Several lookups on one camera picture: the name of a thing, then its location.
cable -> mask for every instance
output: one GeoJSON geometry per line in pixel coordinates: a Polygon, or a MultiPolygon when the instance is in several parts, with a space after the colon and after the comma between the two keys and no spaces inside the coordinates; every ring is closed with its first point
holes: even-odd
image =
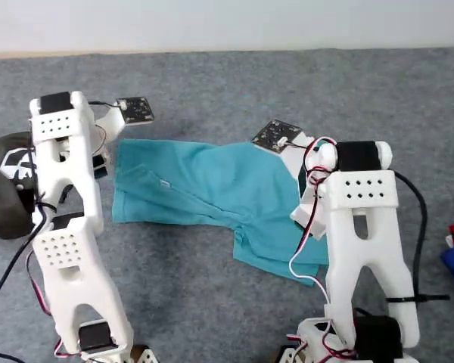
{"type": "Polygon", "coordinates": [[[412,262],[412,284],[414,287],[414,297],[413,298],[388,298],[387,301],[389,303],[401,303],[407,301],[415,301],[415,303],[425,303],[431,300],[449,300],[449,295],[427,295],[421,294],[419,291],[419,275],[420,275],[420,265],[421,265],[421,254],[422,254],[422,247],[424,246],[425,241],[425,232],[427,230],[427,222],[428,222],[428,211],[427,211],[427,204],[425,203],[425,199],[422,196],[421,192],[417,189],[413,183],[407,179],[404,175],[400,174],[399,172],[392,170],[395,176],[404,182],[407,187],[415,194],[418,200],[418,204],[421,210],[421,224],[418,230],[418,237],[417,243],[415,244],[415,252],[414,252],[414,259],[412,262]]]}
{"type": "Polygon", "coordinates": [[[104,127],[103,127],[103,126],[100,126],[100,125],[98,125],[98,124],[95,124],[95,126],[96,126],[98,129],[100,129],[100,130],[103,131],[103,137],[102,137],[102,140],[101,140],[101,144],[98,146],[98,148],[95,150],[95,152],[92,153],[92,156],[96,155],[96,153],[104,146],[104,143],[105,143],[106,138],[107,138],[107,132],[106,132],[106,130],[104,129],[104,127]]]}
{"type": "Polygon", "coordinates": [[[15,361],[16,363],[25,363],[22,359],[4,353],[0,353],[0,358],[8,359],[9,361],[15,361]]]}
{"type": "Polygon", "coordinates": [[[109,106],[109,107],[121,108],[121,106],[119,104],[109,104],[109,103],[103,102],[103,101],[89,101],[88,104],[90,104],[92,106],[109,106]]]}
{"type": "Polygon", "coordinates": [[[48,316],[52,316],[51,310],[47,306],[47,302],[45,301],[44,294],[40,290],[39,284],[37,284],[37,281],[35,278],[32,276],[32,272],[30,271],[30,257],[33,255],[33,250],[29,252],[27,257],[25,258],[25,269],[27,270],[27,274],[29,275],[30,283],[32,284],[32,288],[34,293],[36,294],[37,301],[39,301],[40,308],[44,312],[44,314],[48,316]]]}
{"type": "Polygon", "coordinates": [[[358,312],[361,315],[364,315],[364,316],[372,316],[371,312],[368,312],[367,310],[364,310],[364,309],[359,308],[359,307],[356,307],[355,311],[358,312]]]}
{"type": "Polygon", "coordinates": [[[79,353],[76,354],[70,354],[70,353],[62,353],[59,352],[59,349],[62,347],[62,339],[59,338],[58,342],[55,344],[54,347],[54,357],[55,358],[71,358],[79,353]]]}

black cable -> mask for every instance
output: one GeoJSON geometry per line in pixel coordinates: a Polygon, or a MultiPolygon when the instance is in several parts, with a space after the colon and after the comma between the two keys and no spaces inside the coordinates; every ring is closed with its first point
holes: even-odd
{"type": "Polygon", "coordinates": [[[393,170],[395,176],[404,182],[407,187],[415,194],[417,197],[420,210],[421,210],[421,224],[418,230],[418,237],[417,243],[415,244],[415,252],[414,252],[414,259],[412,262],[412,283],[414,286],[414,297],[402,297],[402,298],[388,298],[387,301],[389,303],[404,303],[407,301],[415,301],[416,303],[425,303],[429,300],[449,300],[449,295],[426,295],[421,294],[419,291],[419,274],[420,274],[420,267],[421,267],[421,255],[422,255],[422,247],[424,246],[425,241],[425,232],[427,230],[427,221],[428,221],[428,211],[427,211],[427,204],[425,203],[425,199],[422,196],[421,192],[417,189],[413,183],[407,179],[404,175],[400,174],[399,172],[393,170]]]}
{"type": "Polygon", "coordinates": [[[119,104],[109,104],[109,103],[103,102],[103,101],[89,101],[88,104],[90,104],[92,106],[99,105],[99,106],[109,106],[109,107],[121,108],[121,106],[119,104]]]}
{"type": "Polygon", "coordinates": [[[355,311],[364,316],[372,316],[371,312],[368,312],[367,310],[359,308],[358,306],[355,308],[355,311]]]}
{"type": "Polygon", "coordinates": [[[4,353],[0,353],[0,358],[8,359],[9,361],[15,361],[16,363],[25,363],[22,359],[4,353]]]}

circuit board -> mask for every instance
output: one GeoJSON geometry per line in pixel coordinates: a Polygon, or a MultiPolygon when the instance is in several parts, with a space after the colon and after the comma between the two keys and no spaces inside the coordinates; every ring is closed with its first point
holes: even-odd
{"type": "Polygon", "coordinates": [[[279,140],[286,137],[287,141],[293,142],[300,133],[301,128],[274,119],[254,136],[252,143],[276,154],[280,154],[287,145],[284,144],[280,146],[278,144],[279,140]]]}
{"type": "Polygon", "coordinates": [[[127,126],[153,122],[154,114],[146,97],[118,98],[116,102],[127,126]]]}

white plastic part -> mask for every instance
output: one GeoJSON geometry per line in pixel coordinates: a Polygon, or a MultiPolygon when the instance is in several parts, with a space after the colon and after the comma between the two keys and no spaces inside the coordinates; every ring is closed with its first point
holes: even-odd
{"type": "MultiPolygon", "coordinates": [[[[320,195],[325,198],[329,258],[326,285],[330,296],[325,311],[348,348],[353,348],[356,335],[351,300],[363,266],[373,271],[387,297],[414,296],[412,277],[403,261],[395,177],[390,170],[334,172],[323,186],[320,195]],[[357,208],[365,210],[367,239],[355,232],[353,211],[357,208]]],[[[417,345],[420,333],[415,303],[389,303],[388,308],[390,316],[399,322],[403,346],[417,345]]]]}
{"type": "Polygon", "coordinates": [[[395,175],[390,170],[333,172],[319,186],[329,209],[397,208],[395,175]]]}
{"type": "Polygon", "coordinates": [[[145,349],[139,357],[138,363],[158,363],[158,360],[151,349],[145,349]]]}
{"type": "MultiPolygon", "coordinates": [[[[312,188],[306,188],[303,196],[301,197],[299,206],[297,206],[296,209],[290,214],[291,219],[303,228],[306,227],[309,217],[311,216],[311,212],[313,211],[314,199],[314,190],[312,188]]],[[[318,203],[315,218],[311,226],[310,233],[317,240],[323,237],[326,233],[324,209],[324,206],[321,203],[318,203]]]]}
{"type": "Polygon", "coordinates": [[[157,357],[151,349],[145,349],[136,361],[129,356],[129,353],[112,354],[105,357],[101,354],[87,355],[83,353],[81,358],[88,363],[158,363],[157,357]]]}
{"type": "MultiPolygon", "coordinates": [[[[67,352],[79,352],[80,321],[76,309],[86,304],[107,321],[118,345],[116,349],[96,355],[129,354],[132,328],[95,241],[95,236],[103,231],[103,217],[99,188],[92,171],[90,131],[95,129],[94,115],[81,92],[72,92],[70,102],[72,110],[41,115],[38,100],[33,100],[30,122],[42,201],[57,206],[63,188],[72,184],[82,198],[84,216],[71,219],[64,229],[51,231],[53,212],[45,208],[49,223],[33,240],[33,248],[42,269],[56,331],[67,352]],[[56,141],[59,137],[68,138],[69,157],[64,162],[59,160],[64,146],[56,141]]],[[[34,222],[40,220],[38,214],[36,210],[34,222]]]]}
{"type": "Polygon", "coordinates": [[[118,107],[111,107],[106,113],[106,116],[98,119],[96,124],[106,131],[105,144],[108,144],[112,142],[112,140],[116,139],[126,127],[123,114],[118,107]]]}
{"type": "MultiPolygon", "coordinates": [[[[300,146],[308,146],[314,138],[306,136],[304,132],[301,132],[296,138],[293,140],[293,144],[300,145],[300,146]]],[[[288,168],[289,173],[297,181],[297,176],[301,170],[301,166],[303,165],[303,155],[304,150],[301,147],[286,147],[279,156],[281,160],[288,168]]]]}
{"type": "Polygon", "coordinates": [[[293,359],[293,355],[296,352],[295,348],[287,348],[283,351],[281,358],[278,360],[278,363],[307,363],[309,360],[303,360],[301,357],[304,355],[304,351],[301,351],[300,354],[293,359]]]}
{"type": "Polygon", "coordinates": [[[283,136],[282,138],[280,138],[278,140],[278,142],[276,143],[279,147],[283,147],[285,144],[286,144],[286,141],[288,140],[288,138],[286,136],[283,136]]]}
{"type": "Polygon", "coordinates": [[[392,148],[385,141],[376,141],[375,145],[377,146],[378,150],[378,159],[380,160],[380,166],[383,170],[386,170],[392,163],[392,148]]]}
{"type": "Polygon", "coordinates": [[[317,166],[323,166],[328,170],[333,170],[336,167],[338,156],[336,147],[333,144],[323,144],[318,150],[317,166]]]}
{"type": "MultiPolygon", "coordinates": [[[[318,361],[321,361],[324,357],[329,355],[328,351],[326,348],[322,345],[322,337],[324,335],[324,330],[320,330],[317,328],[317,324],[322,323],[322,324],[327,324],[328,319],[326,318],[310,318],[310,319],[305,319],[303,320],[298,328],[297,328],[297,335],[300,337],[304,338],[308,342],[308,346],[306,349],[304,349],[304,354],[306,356],[306,360],[304,361],[305,363],[316,363],[318,361]]],[[[340,341],[338,336],[336,334],[328,334],[325,342],[327,343],[328,346],[330,346],[333,349],[339,350],[339,349],[344,349],[345,346],[344,344],[340,341]]],[[[330,363],[373,363],[371,360],[350,360],[350,359],[344,359],[340,360],[338,358],[330,358],[329,361],[330,363]]],[[[412,358],[409,355],[404,355],[403,358],[398,358],[395,359],[396,363],[418,363],[417,360],[412,358]]]]}

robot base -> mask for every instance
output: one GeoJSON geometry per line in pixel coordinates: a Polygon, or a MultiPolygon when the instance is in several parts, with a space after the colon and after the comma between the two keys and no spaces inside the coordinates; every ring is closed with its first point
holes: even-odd
{"type": "Polygon", "coordinates": [[[115,354],[107,357],[89,358],[83,356],[87,363],[158,363],[153,351],[144,345],[134,345],[130,355],[115,354]]]}
{"type": "MultiPolygon", "coordinates": [[[[326,361],[328,363],[373,363],[372,360],[347,360],[338,359],[335,357],[327,358],[330,356],[328,350],[322,345],[322,338],[325,334],[329,320],[326,318],[310,318],[301,322],[298,327],[297,335],[302,337],[308,342],[308,346],[300,351],[300,353],[293,359],[295,348],[284,347],[274,363],[318,363],[326,361]]],[[[330,329],[325,342],[333,349],[340,350],[346,348],[338,338],[336,332],[330,329]]],[[[394,360],[395,363],[418,363],[418,361],[409,355],[403,356],[394,360]]]]}

